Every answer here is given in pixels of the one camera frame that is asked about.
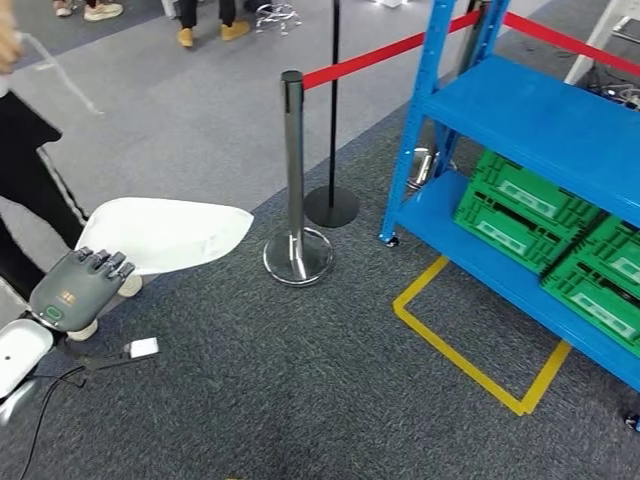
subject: shelf board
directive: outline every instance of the shelf board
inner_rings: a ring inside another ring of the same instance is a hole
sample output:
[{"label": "shelf board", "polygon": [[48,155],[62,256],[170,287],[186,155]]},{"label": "shelf board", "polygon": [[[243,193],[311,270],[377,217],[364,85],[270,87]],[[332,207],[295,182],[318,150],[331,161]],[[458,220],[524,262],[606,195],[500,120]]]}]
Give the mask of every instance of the shelf board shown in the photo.
[{"label": "shelf board", "polygon": [[640,226],[640,113],[499,56],[428,97],[423,109]]},{"label": "shelf board", "polygon": [[466,185],[464,175],[448,171],[408,200],[398,223],[640,391],[640,358],[545,292],[537,275],[454,223]]}]

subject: person's arm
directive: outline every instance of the person's arm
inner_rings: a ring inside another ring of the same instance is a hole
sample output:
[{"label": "person's arm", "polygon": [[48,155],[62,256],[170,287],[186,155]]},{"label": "person's arm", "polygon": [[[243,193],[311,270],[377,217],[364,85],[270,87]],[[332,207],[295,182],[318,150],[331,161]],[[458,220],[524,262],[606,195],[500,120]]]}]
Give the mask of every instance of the person's arm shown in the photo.
[{"label": "person's arm", "polygon": [[13,0],[0,0],[0,74],[11,73],[22,53],[16,32]]}]

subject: blue shelf leg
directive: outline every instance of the blue shelf leg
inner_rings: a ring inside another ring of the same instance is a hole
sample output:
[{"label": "blue shelf leg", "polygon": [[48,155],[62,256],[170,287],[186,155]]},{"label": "blue shelf leg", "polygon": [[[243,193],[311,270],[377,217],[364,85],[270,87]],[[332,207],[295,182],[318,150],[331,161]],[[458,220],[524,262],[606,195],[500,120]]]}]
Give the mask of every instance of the blue shelf leg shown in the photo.
[{"label": "blue shelf leg", "polygon": [[394,231],[395,217],[400,207],[402,206],[407,178],[409,177],[411,163],[414,161],[414,149],[418,142],[423,122],[423,118],[420,106],[415,100],[412,100],[409,105],[409,111],[407,113],[407,119],[405,121],[400,151],[398,153],[398,159],[395,162],[393,180],[391,182],[382,231],[380,234],[380,238],[383,242],[388,243],[395,236]]},{"label": "blue shelf leg", "polygon": [[482,30],[478,37],[478,42],[471,56],[471,66],[474,67],[479,62],[487,58],[494,51],[496,39],[500,33],[500,27],[506,15],[511,0],[494,0],[489,5],[482,24]]},{"label": "blue shelf leg", "polygon": [[414,159],[414,149],[420,137],[424,116],[423,100],[437,88],[438,67],[449,30],[455,0],[435,0],[423,44],[422,57],[416,77],[414,93],[409,104],[398,160],[389,192],[386,210],[380,238],[386,243],[395,236],[396,219],[405,195],[407,179]]},{"label": "blue shelf leg", "polygon": [[434,177],[442,175],[451,163],[454,151],[457,145],[460,135],[442,123],[435,122],[435,145],[438,147],[438,163],[435,165]]}]

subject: tan shoe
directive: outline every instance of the tan shoe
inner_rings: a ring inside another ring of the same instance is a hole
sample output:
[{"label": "tan shoe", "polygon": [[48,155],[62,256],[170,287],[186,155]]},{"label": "tan shoe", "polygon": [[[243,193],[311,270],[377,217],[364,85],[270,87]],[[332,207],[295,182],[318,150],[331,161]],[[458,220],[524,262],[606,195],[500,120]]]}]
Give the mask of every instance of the tan shoe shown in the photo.
[{"label": "tan shoe", "polygon": [[85,6],[85,20],[88,22],[100,22],[117,17],[125,10],[119,3],[96,3],[95,8]]},{"label": "tan shoe", "polygon": [[249,23],[244,21],[233,22],[230,27],[223,24],[220,26],[220,35],[225,42],[230,42],[248,34],[250,29]]},{"label": "tan shoe", "polygon": [[193,46],[193,30],[190,28],[183,28],[178,32],[178,43],[184,48],[191,48]]}]

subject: green plastic crate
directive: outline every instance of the green plastic crate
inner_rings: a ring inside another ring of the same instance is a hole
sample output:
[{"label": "green plastic crate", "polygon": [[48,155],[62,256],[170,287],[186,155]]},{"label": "green plastic crate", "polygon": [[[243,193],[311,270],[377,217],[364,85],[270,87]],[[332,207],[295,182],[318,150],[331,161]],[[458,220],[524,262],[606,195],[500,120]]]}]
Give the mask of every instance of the green plastic crate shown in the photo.
[{"label": "green plastic crate", "polygon": [[537,225],[484,192],[467,188],[454,215],[458,225],[536,273],[571,243]]},{"label": "green plastic crate", "polygon": [[546,275],[546,291],[640,356],[640,300],[576,257]]},{"label": "green plastic crate", "polygon": [[561,237],[578,234],[600,211],[490,150],[480,158],[470,184]]},{"label": "green plastic crate", "polygon": [[572,255],[640,298],[640,232],[633,225],[609,215]]}]

